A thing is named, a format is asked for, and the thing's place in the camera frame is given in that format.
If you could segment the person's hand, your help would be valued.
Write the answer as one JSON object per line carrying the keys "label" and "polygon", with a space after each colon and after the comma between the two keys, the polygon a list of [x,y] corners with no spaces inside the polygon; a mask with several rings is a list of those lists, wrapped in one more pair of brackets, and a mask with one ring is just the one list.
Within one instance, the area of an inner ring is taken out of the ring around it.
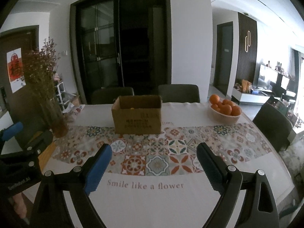
{"label": "person's hand", "polygon": [[24,219],[27,215],[27,207],[25,205],[24,199],[22,197],[22,193],[18,193],[13,197],[9,198],[10,203],[13,205],[14,211],[17,215]]}

